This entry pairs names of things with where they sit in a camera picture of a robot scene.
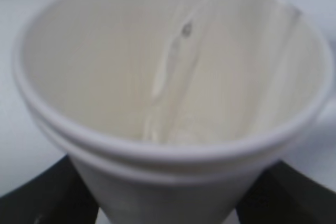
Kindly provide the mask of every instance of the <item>paper cup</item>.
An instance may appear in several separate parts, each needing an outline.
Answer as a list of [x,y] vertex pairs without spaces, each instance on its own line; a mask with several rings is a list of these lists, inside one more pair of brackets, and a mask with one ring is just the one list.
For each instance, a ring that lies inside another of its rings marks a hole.
[[299,11],[280,0],[223,0],[182,106],[221,125],[223,142],[142,143],[176,5],[56,0],[15,48],[14,75],[33,119],[115,224],[221,223],[298,143],[332,88],[329,47]]

